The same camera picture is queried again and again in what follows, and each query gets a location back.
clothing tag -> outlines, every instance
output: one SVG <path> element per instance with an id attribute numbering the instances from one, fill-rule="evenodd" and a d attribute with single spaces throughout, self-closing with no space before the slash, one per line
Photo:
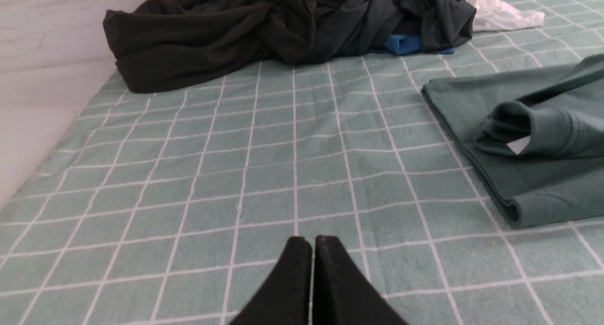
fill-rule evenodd
<path id="1" fill-rule="evenodd" d="M 507 144 L 507 147 L 510 147 L 510 149 L 516 153 L 516 155 L 520 155 L 520 152 L 523 151 L 530 142 L 530 135 L 529 136 L 525 136 L 524 138 L 518 139 L 515 142 L 510 142 Z"/>

bed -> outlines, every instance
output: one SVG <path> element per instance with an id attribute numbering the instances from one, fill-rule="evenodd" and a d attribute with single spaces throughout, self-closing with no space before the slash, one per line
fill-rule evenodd
<path id="1" fill-rule="evenodd" d="M 506 1 L 545 26 L 153 95 L 115 74 L 0 212 L 0 323 L 226 324 L 329 234 L 414 325 L 600 324 L 604 219 L 509 227 L 420 95 L 604 52 L 604 0 Z"/>

white grid line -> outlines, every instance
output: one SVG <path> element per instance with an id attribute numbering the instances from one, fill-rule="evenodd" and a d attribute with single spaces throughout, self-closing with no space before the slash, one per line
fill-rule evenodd
<path id="1" fill-rule="evenodd" d="M 292 88 L 296 89 L 296 69 L 292 67 Z M 292 107 L 294 116 L 294 158 L 293 158 L 293 171 L 294 171 L 294 235 L 298 235 L 298 123 L 297 123 L 297 112 L 296 112 L 296 91 L 292 92 Z"/>
<path id="2" fill-rule="evenodd" d="M 149 97 L 147 99 L 147 104 L 146 104 L 145 107 L 149 108 L 150 104 L 151 104 L 151 97 Z M 128 135 L 131 134 L 134 131 L 135 127 L 136 127 L 136 121 L 134 121 L 134 123 L 132 124 L 132 127 L 130 128 L 130 130 L 128 132 Z M 28 307 L 26 308 L 25 312 L 23 313 L 23 316 L 21 316 L 21 321 L 19 321 L 19 325 L 23 325 L 23 323 L 25 323 L 27 317 L 29 316 L 30 312 L 32 311 L 32 308 L 33 308 L 34 304 L 38 300 L 39 296 L 42 294 L 42 289 L 45 288 L 46 285 L 48 284 L 50 278 L 54 274 L 54 271 L 57 269 L 57 267 L 59 265 L 59 262 L 61 261 L 61 259 L 63 259 L 63 256 L 67 252 L 67 248 L 69 247 L 69 245 L 71 245 L 71 242 L 73 241 L 73 239 L 75 239 L 76 234 L 78 233 L 78 231 L 80 230 L 80 227 L 82 226 L 82 223 L 84 222 L 85 216 L 88 215 L 88 212 L 90 211 L 90 209 L 92 209 L 92 204 L 93 204 L 94 199 L 97 197 L 97 195 L 99 194 L 99 192 L 100 192 L 101 188 L 104 186 L 104 184 L 107 183 L 107 181 L 109 179 L 109 176 L 111 175 L 111 172 L 113 172 L 113 170 L 115 168 L 115 164 L 117 163 L 117 159 L 119 157 L 119 154 L 121 153 L 122 147 L 124 146 L 124 144 L 126 142 L 126 139 L 127 139 L 127 137 L 124 138 L 123 142 L 119 145 L 119 148 L 118 148 L 117 152 L 115 153 L 115 157 L 114 157 L 114 161 L 113 161 L 112 167 L 105 174 L 103 182 L 97 188 L 94 189 L 94 193 L 92 194 L 92 197 L 90 198 L 90 200 L 88 202 L 88 206 L 86 207 L 84 213 L 78 219 L 78 222 L 75 225 L 73 231 L 71 232 L 71 235 L 69 236 L 69 239 L 67 239 L 67 242 L 65 243 L 65 245 L 63 246 L 63 248 L 60 250 L 58 256 L 55 258 L 54 263 L 52 264 L 52 267 L 51 267 L 50 271 L 48 271 L 48 274 L 44 278 L 41 287 L 38 289 L 38 291 L 36 292 L 36 294 L 34 295 L 34 297 L 32 298 L 32 300 L 30 301 L 30 304 L 28 305 Z"/>
<path id="3" fill-rule="evenodd" d="M 346 151 L 346 143 L 344 142 L 344 134 L 342 133 L 342 125 L 339 119 L 339 110 L 338 110 L 338 100 L 336 99 L 336 92 L 334 88 L 334 81 L 332 79 L 331 66 L 329 62 L 327 63 L 327 74 L 329 76 L 329 84 L 332 88 L 332 99 L 334 99 L 334 110 L 336 115 L 336 123 L 338 125 L 338 133 L 340 138 L 340 144 L 342 146 L 342 151 L 344 153 L 344 165 L 346 166 L 346 176 L 348 181 L 348 186 L 350 190 L 350 199 L 352 200 L 352 209 L 354 211 L 354 224 L 356 225 L 356 232 L 359 237 L 359 246 L 361 248 L 361 260 L 363 261 L 363 270 L 365 271 L 365 278 L 369 282 L 371 282 L 371 271 L 369 270 L 369 261 L 367 260 L 367 254 L 365 253 L 365 241 L 363 239 L 363 230 L 361 228 L 361 220 L 359 217 L 358 206 L 356 205 L 356 194 L 354 192 L 354 184 L 352 181 L 352 174 L 350 171 L 350 162 L 348 160 L 348 153 Z"/>
<path id="4" fill-rule="evenodd" d="M 351 151 L 358 151 L 358 152 L 367 152 L 367 153 L 398 153 L 400 151 L 408 151 L 408 150 L 416 150 L 416 149 L 425 149 L 425 148 L 431 148 L 431 147 L 436 147 L 436 146 L 442 146 L 445 144 L 449 144 L 451 142 L 436 142 L 434 144 L 426 144 L 426 145 L 421 145 L 421 146 L 411 146 L 411 147 L 403 147 L 403 148 L 398 148 L 395 150 L 389 149 L 389 150 L 376 150 L 376 149 L 347 149 L 346 151 L 338 151 L 336 153 L 332 153 L 332 154 L 328 154 L 328 155 L 323 155 L 320 157 L 314 157 L 314 158 L 308 158 L 308 159 L 301 159 L 298 160 L 298 162 L 304 162 L 304 161 L 311 161 L 311 160 L 316 160 L 316 159 L 320 159 L 320 158 L 326 158 L 326 157 L 332 157 L 335 155 L 343 155 L 345 153 L 350 153 Z M 271 166 L 276 166 L 278 164 L 289 164 L 291 161 L 287 161 L 287 162 L 282 162 L 282 163 L 275 163 L 275 164 L 268 164 L 268 165 L 259 165 L 259 166 L 250 166 L 249 168 L 259 168 L 259 167 L 271 167 Z M 243 168 L 236 168 L 233 170 L 225 170 L 222 172 L 214 172 L 214 173 L 204 173 L 200 176 L 210 176 L 210 175 L 215 175 L 215 174 L 220 174 L 220 173 L 229 173 L 229 172 L 237 172 L 243 170 Z M 430 172 L 416 172 L 416 175 L 420 175 L 422 173 L 426 173 L 429 174 Z M 171 177 L 169 179 L 155 179 L 155 180 L 149 180 L 149 181 L 134 181 L 131 183 L 115 183 L 112 185 L 105 185 L 104 188 L 115 188 L 115 187 L 129 187 L 129 186 L 136 186 L 136 185 L 142 185 L 145 183 L 169 183 L 172 181 L 179 181 L 179 180 L 184 180 L 184 179 L 192 179 L 195 176 L 182 176 L 182 177 Z M 353 180 L 360 180 L 360 179 L 367 179 L 369 176 L 365 176 L 365 177 L 354 177 Z M 299 188 L 308 188 L 308 187 L 321 187 L 324 185 L 329 185 L 330 183 L 316 183 L 316 184 L 308 184 L 308 185 L 303 185 L 300 186 Z M 54 195 L 60 195 L 60 194 L 69 194 L 69 193 L 74 193 L 74 192 L 90 192 L 93 191 L 95 188 L 80 188 L 78 190 L 67 190 L 67 191 L 60 191 L 57 192 Z M 260 191 L 260 192 L 246 192 L 244 195 L 256 195 L 256 194 L 264 194 L 267 192 L 282 192 L 282 189 L 279 190 L 266 190 L 266 191 Z M 35 195 L 28 195 L 28 196 L 19 196 L 17 198 L 14 198 L 13 201 L 17 201 L 17 200 L 27 200 L 27 199 L 32 199 L 32 198 L 42 198 L 48 196 L 48 194 L 35 194 Z M 194 202 L 198 202 L 198 201 L 203 201 L 206 199 L 200 199 L 200 200 L 193 200 Z"/>
<path id="5" fill-rule="evenodd" d="M 162 278 L 157 298 L 155 299 L 155 305 L 153 306 L 153 312 L 151 313 L 151 322 L 152 323 L 155 321 L 155 318 L 157 318 L 157 313 L 159 312 L 159 306 L 161 305 L 162 296 L 164 294 L 164 290 L 166 289 L 166 283 L 168 282 L 168 273 L 170 273 L 170 271 L 172 270 L 172 264 L 174 262 L 174 256 L 175 256 L 176 250 L 178 248 L 179 240 L 181 238 L 181 235 L 183 235 L 183 228 L 184 228 L 184 225 L 185 225 L 185 220 L 187 220 L 189 205 L 191 203 L 191 199 L 192 199 L 193 194 L 194 194 L 195 183 L 197 183 L 197 180 L 200 177 L 201 167 L 203 166 L 203 158 L 205 157 L 205 151 L 208 148 L 208 144 L 210 142 L 210 137 L 211 137 L 211 134 L 212 134 L 212 129 L 214 128 L 214 122 L 216 121 L 216 112 L 218 111 L 218 108 L 220 107 L 220 99 L 222 98 L 222 94 L 224 93 L 224 85 L 227 82 L 227 78 L 226 77 L 227 76 L 224 76 L 222 78 L 222 89 L 220 89 L 220 96 L 218 97 L 218 102 L 216 103 L 216 107 L 214 108 L 214 115 L 213 115 L 212 121 L 210 123 L 210 129 L 208 131 L 208 137 L 206 138 L 205 144 L 203 145 L 203 150 L 201 152 L 201 157 L 199 158 L 199 164 L 197 166 L 196 176 L 194 177 L 194 179 L 191 182 L 191 188 L 190 188 L 190 191 L 189 191 L 189 195 L 187 197 L 187 201 L 185 202 L 183 216 L 181 217 L 181 222 L 180 222 L 179 227 L 178 227 L 178 232 L 176 233 L 176 236 L 175 236 L 175 239 L 174 239 L 174 243 L 172 245 L 172 250 L 170 252 L 170 257 L 168 258 L 168 265 L 166 265 L 166 271 L 164 273 L 164 277 Z"/>
<path id="6" fill-rule="evenodd" d="M 184 97 L 183 97 L 183 103 L 181 105 L 181 110 L 182 108 L 184 108 L 185 103 L 187 102 L 187 94 L 188 94 L 188 90 L 185 90 L 184 92 Z M 161 150 L 159 151 L 159 157 L 162 155 L 162 153 L 164 153 L 164 150 L 166 149 L 166 146 L 168 145 L 168 139 L 170 138 L 170 134 L 172 133 L 172 130 L 176 124 L 176 119 L 178 116 L 178 112 L 174 115 L 174 119 L 172 121 L 172 124 L 170 125 L 170 128 L 168 129 L 168 134 L 166 135 L 166 140 L 164 141 L 163 146 L 161 147 Z M 149 172 L 149 174 L 147 175 L 147 179 L 145 181 L 145 183 L 143 184 L 143 187 L 141 189 L 141 192 L 138 196 L 138 201 L 136 201 L 136 204 L 134 205 L 134 208 L 132 209 L 132 211 L 130 212 L 130 218 L 128 219 L 128 222 L 126 223 L 126 226 L 124 227 L 124 230 L 122 232 L 122 235 L 119 239 L 119 242 L 117 244 L 117 246 L 115 246 L 115 250 L 114 253 L 109 261 L 109 265 L 107 266 L 107 269 L 105 270 L 105 273 L 103 274 L 103 280 L 101 281 L 101 284 L 99 284 L 99 287 L 97 288 L 97 291 L 95 292 L 94 297 L 92 298 L 92 302 L 90 303 L 90 306 L 88 308 L 88 311 L 86 312 L 86 316 L 84 317 L 84 321 L 82 321 L 82 325 L 87 325 L 88 321 L 90 320 L 91 316 L 92 316 L 92 312 L 94 311 L 94 308 L 97 304 L 97 301 L 99 301 L 99 297 L 101 295 L 101 293 L 103 292 L 103 287 L 105 285 L 105 283 L 107 282 L 109 275 L 113 269 L 113 266 L 115 264 L 115 261 L 117 260 L 117 256 L 119 254 L 119 251 L 121 250 L 121 246 L 123 245 L 126 236 L 128 234 L 128 231 L 130 229 L 130 226 L 132 224 L 132 221 L 134 220 L 134 216 L 136 215 L 136 210 L 138 209 L 138 206 L 140 205 L 140 203 L 143 200 L 143 196 L 147 190 L 147 187 L 149 187 L 149 180 L 151 179 L 151 176 L 153 175 L 153 173 L 155 172 L 155 169 L 157 168 L 158 164 L 159 164 L 159 157 L 158 159 L 155 161 L 155 164 L 153 164 L 153 168 L 151 169 L 151 171 Z"/>
<path id="7" fill-rule="evenodd" d="M 365 59 L 363 57 L 361 57 L 361 60 L 363 61 L 363 64 L 365 64 Z M 404 67 L 405 67 L 405 70 L 408 70 L 406 63 L 404 64 Z M 367 71 L 367 74 L 369 74 L 371 88 L 373 89 L 373 91 L 375 91 L 375 86 L 373 84 L 373 80 L 371 80 L 371 73 L 369 72 L 367 65 L 365 65 L 365 70 Z M 409 77 L 409 80 L 411 81 L 411 83 L 413 84 L 413 86 L 416 87 L 415 80 L 412 78 L 412 76 L 408 75 L 408 77 Z M 374 99 L 376 101 L 377 107 L 381 108 L 377 94 L 374 95 Z M 392 144 L 392 147 L 394 148 L 394 147 L 396 147 L 396 143 L 394 141 L 394 137 L 392 136 L 392 133 L 390 132 L 390 129 L 388 129 L 388 121 L 386 120 L 386 116 L 384 115 L 384 112 L 380 111 L 380 114 L 382 115 L 382 122 L 386 126 L 386 130 L 388 132 L 388 138 L 390 138 L 390 142 Z M 413 200 L 415 201 L 417 213 L 419 214 L 421 224 L 423 225 L 423 230 L 426 233 L 426 238 L 428 239 L 428 243 L 430 246 L 430 250 L 432 252 L 432 256 L 434 256 L 434 262 L 436 263 L 436 267 L 438 268 L 438 275 L 440 275 L 440 280 L 441 280 L 443 286 L 445 287 L 445 290 L 447 291 L 446 294 L 449 299 L 449 303 L 451 303 L 451 310 L 453 311 L 453 314 L 455 315 L 455 319 L 457 319 L 457 323 L 459 325 L 463 325 L 464 322 L 463 322 L 463 319 L 461 318 L 459 308 L 457 308 L 457 302 L 455 301 L 455 297 L 453 297 L 453 293 L 451 293 L 451 291 L 449 290 L 449 288 L 450 288 L 449 280 L 447 279 L 447 276 L 445 274 L 445 269 L 443 267 L 443 263 L 441 262 L 440 256 L 438 255 L 438 250 L 436 250 L 436 245 L 434 245 L 434 241 L 432 240 L 432 233 L 430 232 L 430 228 L 428 226 L 426 216 L 423 213 L 423 208 L 421 207 L 421 203 L 419 203 L 419 198 L 417 197 L 417 193 L 415 192 L 415 189 L 413 188 L 413 183 L 411 182 L 411 178 L 410 178 L 409 174 L 407 173 L 405 164 L 403 163 L 403 160 L 399 153 L 396 153 L 396 159 L 399 161 L 399 165 L 401 166 L 401 170 L 403 171 L 403 174 L 405 175 L 405 180 L 407 181 L 407 185 L 409 186 L 409 190 L 411 191 L 411 195 L 413 197 Z"/>
<path id="8" fill-rule="evenodd" d="M 573 278 L 580 277 L 594 277 L 598 275 L 604 275 L 604 271 L 581 271 L 576 273 L 567 273 L 567 274 L 555 274 L 555 275 L 544 275 L 542 277 L 531 277 L 527 280 L 524 279 L 512 279 L 512 280 L 501 280 L 498 282 L 492 283 L 483 283 L 483 284 L 473 284 L 466 286 L 457 286 L 450 288 L 453 292 L 467 292 L 467 291 L 476 291 L 481 289 L 490 289 L 490 288 L 500 288 L 507 287 L 511 285 L 520 285 L 528 283 L 542 283 L 542 282 L 555 282 L 557 280 L 568 280 Z M 391 293 L 387 295 L 382 295 L 385 299 L 391 298 L 399 298 L 399 297 L 408 297 L 410 295 L 421 295 L 421 294 L 441 294 L 444 293 L 444 289 L 424 289 L 424 290 L 414 290 L 407 292 L 397 292 Z"/>
<path id="9" fill-rule="evenodd" d="M 125 91 L 124 93 L 121 95 L 121 97 L 119 97 L 118 103 L 121 100 L 121 98 L 125 95 Z M 107 123 L 107 120 L 109 118 L 110 115 L 110 111 L 111 109 L 107 110 L 107 114 L 105 115 L 105 119 L 103 120 L 103 123 L 101 125 L 104 125 L 105 123 Z M 88 138 L 86 139 L 86 141 L 84 142 L 84 146 L 86 146 L 86 144 L 88 144 L 88 142 L 90 142 L 90 139 L 92 138 L 92 136 L 94 135 L 94 130 L 88 135 Z M 76 159 L 79 159 L 82 154 L 84 152 L 80 152 L 77 156 Z M 65 169 L 65 172 L 63 172 L 63 175 L 61 176 L 61 179 L 59 181 L 59 183 L 57 184 L 57 188 L 51 192 L 50 194 L 46 194 L 46 199 L 44 200 L 44 202 L 42 203 L 42 206 L 40 207 L 40 211 L 37 213 L 37 215 L 32 219 L 31 222 L 29 222 L 27 224 L 27 226 L 23 229 L 23 231 L 21 232 L 21 234 L 19 235 L 19 237 L 15 240 L 15 242 L 13 243 L 13 245 L 10 247 L 10 249 L 7 252 L 7 255 L 5 256 L 5 258 L 2 259 L 2 262 L 0 262 L 0 269 L 2 269 L 4 267 L 4 265 L 6 264 L 6 261 L 8 260 L 9 256 L 11 254 L 13 254 L 13 252 L 15 252 L 15 249 L 17 248 L 17 246 L 19 245 L 19 243 L 24 239 L 24 237 L 27 235 L 27 233 L 29 232 L 29 230 L 32 228 L 32 226 L 34 225 L 34 222 L 36 222 L 41 215 L 43 215 L 44 211 L 46 210 L 46 207 L 48 206 L 48 202 L 50 201 L 50 199 L 52 198 L 53 194 L 58 192 L 60 190 L 60 188 L 63 186 L 63 183 L 65 182 L 65 179 L 67 178 L 67 173 L 69 172 L 69 168 Z"/>
<path id="10" fill-rule="evenodd" d="M 403 64 L 405 64 L 405 67 L 406 67 L 405 60 L 403 58 L 401 58 L 401 60 L 403 61 Z M 496 72 L 500 72 L 499 69 L 494 64 L 492 66 L 494 67 L 494 69 L 495 69 Z M 432 109 L 429 107 L 428 102 L 426 102 L 426 99 L 423 97 L 423 95 L 421 96 L 421 98 L 425 102 L 426 107 L 429 109 L 429 113 L 432 116 L 432 119 L 434 121 L 437 121 L 438 119 L 436 119 L 436 116 L 434 116 L 434 113 L 432 112 Z M 446 139 L 446 134 L 443 131 L 442 127 L 439 124 L 436 124 L 436 127 L 438 128 L 438 131 L 440 132 L 441 136 Z M 459 168 L 462 168 L 461 159 L 457 156 L 457 153 L 455 153 L 455 149 L 453 149 L 453 145 L 449 144 L 449 149 L 450 149 L 451 153 L 453 154 L 453 157 L 455 157 L 455 161 L 457 161 L 457 164 L 458 164 Z M 505 243 L 507 249 L 509 250 L 510 254 L 512 255 L 512 259 L 513 259 L 513 261 L 514 261 L 514 263 L 516 265 L 516 268 L 518 269 L 518 272 L 520 273 L 520 276 L 522 277 L 522 280 L 524 280 L 524 282 L 526 282 L 526 287 L 527 287 L 527 289 L 528 289 L 531 297 L 533 298 L 533 300 L 535 300 L 535 303 L 537 304 L 537 308 L 539 309 L 539 312 L 541 312 L 541 316 L 543 316 L 543 319 L 545 320 L 545 322 L 548 325 L 554 325 L 552 319 L 550 318 L 550 316 L 547 313 L 545 307 L 543 306 L 543 303 L 541 302 L 541 299 L 539 298 L 539 296 L 535 292 L 535 289 L 533 288 L 533 285 L 531 285 L 531 283 L 529 282 L 527 274 L 524 271 L 524 268 L 522 267 L 522 264 L 520 263 L 520 259 L 518 258 L 518 255 L 516 254 L 516 250 L 514 249 L 514 247 L 512 246 L 512 244 L 509 242 L 509 240 L 503 234 L 503 231 L 501 230 L 501 227 L 499 226 L 499 224 L 495 220 L 494 216 L 492 215 L 492 213 L 488 209 L 487 205 L 485 204 L 485 200 L 483 200 L 481 198 L 480 194 L 478 193 L 478 190 L 477 190 L 476 186 L 474 185 L 474 182 L 470 178 L 470 175 L 468 175 L 468 172 L 466 170 L 462 170 L 462 172 L 464 174 L 464 177 L 466 178 L 466 181 L 468 181 L 468 184 L 470 184 L 470 187 L 472 188 L 472 191 L 474 192 L 476 198 L 478 198 L 481 206 L 483 207 L 483 210 L 489 216 L 489 219 L 491 220 L 493 226 L 497 230 L 497 233 L 501 236 L 501 240 L 503 240 L 503 242 Z"/>
<path id="11" fill-rule="evenodd" d="M 478 202 L 479 199 L 459 200 L 459 202 L 469 202 L 469 201 Z M 419 202 L 420 203 L 431 203 L 431 202 L 454 202 L 454 201 L 451 201 L 451 200 L 420 200 Z M 414 201 L 393 203 L 393 204 L 387 205 L 387 206 L 380 206 L 380 207 L 376 207 L 376 208 L 372 208 L 372 209 L 360 210 L 359 213 L 371 213 L 373 211 L 380 211 L 382 209 L 396 206 L 396 205 L 402 206 L 402 205 L 414 205 L 414 204 L 415 204 Z M 323 220 L 323 219 L 330 219 L 333 217 L 353 216 L 354 214 L 355 214 L 355 212 L 351 211 L 351 212 L 345 212 L 345 213 L 336 213 L 336 214 L 332 214 L 332 215 L 306 217 L 306 218 L 301 218 L 300 221 Z M 292 224 L 292 223 L 293 223 L 293 220 L 283 220 L 280 222 L 265 222 L 265 223 L 261 223 L 261 224 L 244 224 L 244 225 L 240 226 L 240 228 L 250 228 L 250 227 L 257 227 L 257 226 L 268 226 L 268 225 L 269 226 L 270 225 L 284 225 L 284 224 Z M 580 222 L 578 224 L 579 227 L 590 226 L 590 225 L 604 225 L 604 220 L 586 220 L 586 221 Z M 217 228 L 217 229 L 208 230 L 208 231 L 186 233 L 183 235 L 211 234 L 211 233 L 217 233 L 217 232 L 226 231 L 226 230 L 233 230 L 234 228 L 235 228 L 234 226 L 230 226 L 230 227 Z M 503 232 L 503 234 L 505 236 L 533 235 L 533 234 L 541 234 L 541 233 L 554 233 L 554 232 L 558 232 L 558 231 L 562 231 L 562 230 L 572 230 L 572 226 L 569 224 L 562 224 L 559 226 L 550 226 L 547 228 L 529 228 L 529 229 L 524 229 L 524 230 L 507 231 L 507 232 Z M 466 239 L 492 238 L 492 237 L 497 238 L 497 237 L 501 237 L 501 235 L 500 235 L 500 233 L 497 233 L 497 232 L 496 233 L 476 233 L 476 234 L 452 235 L 452 236 L 448 236 L 448 237 L 434 239 L 432 242 L 433 243 L 444 243 L 444 242 L 459 241 L 459 240 L 466 240 Z M 135 241 L 125 241 L 124 244 L 140 243 L 140 242 L 156 241 L 156 240 L 164 240 L 164 239 L 173 239 L 173 238 L 175 238 L 175 235 L 165 235 L 165 236 L 159 236 L 159 237 L 150 237 L 150 238 L 146 238 L 146 239 L 139 239 L 139 240 L 135 240 Z M 79 246 L 77 248 L 69 248 L 68 250 L 88 250 L 88 249 L 93 249 L 93 248 L 115 246 L 117 244 L 119 244 L 119 243 L 118 242 L 102 243 L 99 245 L 88 245 L 88 246 Z M 395 248 L 401 248 L 401 247 L 407 247 L 407 246 L 421 246 L 421 245 L 429 245 L 429 244 L 430 244 L 430 241 L 407 241 L 407 242 L 402 242 L 402 243 L 395 243 L 392 245 L 385 245 L 385 246 L 378 246 L 378 247 L 366 247 L 365 250 L 368 250 L 371 252 L 378 252 L 381 250 L 393 250 Z M 45 252 L 35 252 L 35 253 L 32 253 L 32 255 L 51 254 L 51 253 L 56 253 L 58 251 L 59 250 L 48 250 Z M 360 252 L 360 251 L 361 250 L 359 248 L 348 250 L 349 253 Z M 267 265 L 269 263 L 274 263 L 276 261 L 277 261 L 277 259 L 240 263 L 240 264 L 235 264 L 235 268 Z M 208 271 L 217 271 L 217 270 L 221 270 L 221 269 L 228 269 L 228 266 L 205 267 L 205 268 L 200 268 L 200 269 L 187 269 L 187 270 L 182 270 L 182 271 L 171 271 L 170 273 L 168 273 L 168 276 L 203 273 L 203 272 L 208 272 Z M 602 272 L 602 274 L 604 274 L 604 270 L 601 270 L 601 271 L 596 270 L 594 272 Z M 114 279 L 107 280 L 105 282 L 105 284 L 119 283 L 119 282 L 131 282 L 131 281 L 138 281 L 138 280 L 144 280 L 144 279 L 149 279 L 149 278 L 161 278 L 161 277 L 164 277 L 165 275 L 166 275 L 165 273 L 160 273 L 160 274 L 138 275 L 138 276 L 127 277 L 127 278 L 114 278 Z M 99 280 L 99 281 L 93 281 L 93 282 L 46 286 L 42 290 L 43 291 L 55 291 L 55 290 L 59 290 L 59 289 L 93 286 L 93 285 L 101 284 L 102 282 L 103 282 L 102 280 Z M 37 291 L 37 289 L 25 289 L 25 290 L 0 292 L 0 297 L 6 297 L 6 296 L 10 296 L 10 295 L 19 295 L 19 294 L 24 294 L 24 293 L 32 293 L 32 292 L 36 292 L 36 291 Z"/>
<path id="12" fill-rule="evenodd" d="M 256 118 L 256 105 L 258 104 L 258 88 L 260 86 L 260 76 L 262 73 L 262 61 L 258 66 L 258 82 L 256 83 L 256 97 L 254 99 L 254 112 L 252 113 L 252 125 L 250 127 L 250 138 L 248 140 L 248 150 L 245 156 L 245 168 L 243 169 L 241 178 L 241 192 L 239 193 L 239 203 L 237 204 L 237 216 L 235 217 L 235 228 L 233 229 L 233 246 L 231 247 L 231 259 L 229 261 L 228 272 L 226 274 L 226 286 L 224 298 L 222 300 L 222 315 L 220 316 L 220 325 L 225 325 L 228 312 L 228 300 L 231 292 L 231 280 L 233 280 L 233 266 L 235 265 L 235 255 L 237 254 L 237 240 L 239 239 L 239 223 L 241 220 L 241 212 L 243 210 L 243 195 L 245 192 L 245 182 L 247 177 L 248 166 L 250 165 L 250 153 L 252 150 L 252 138 L 254 136 L 254 121 Z"/>

mattress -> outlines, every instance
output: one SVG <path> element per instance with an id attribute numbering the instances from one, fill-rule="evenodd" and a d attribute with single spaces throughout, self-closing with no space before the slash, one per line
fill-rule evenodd
<path id="1" fill-rule="evenodd" d="M 604 0 L 507 1 L 545 26 L 154 95 L 115 74 L 0 212 L 0 324 L 225 324 L 318 234 L 414 325 L 600 324 L 604 219 L 511 229 L 420 95 L 604 52 Z"/>

bed sheet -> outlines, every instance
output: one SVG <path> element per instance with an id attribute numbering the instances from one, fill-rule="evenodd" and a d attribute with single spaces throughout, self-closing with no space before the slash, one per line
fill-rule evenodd
<path id="1" fill-rule="evenodd" d="M 419 93 L 604 52 L 604 0 L 506 1 L 545 26 L 155 95 L 114 75 L 0 212 L 0 323 L 228 323 L 289 236 L 330 234 L 411 324 L 599 325 L 604 219 L 512 230 Z"/>

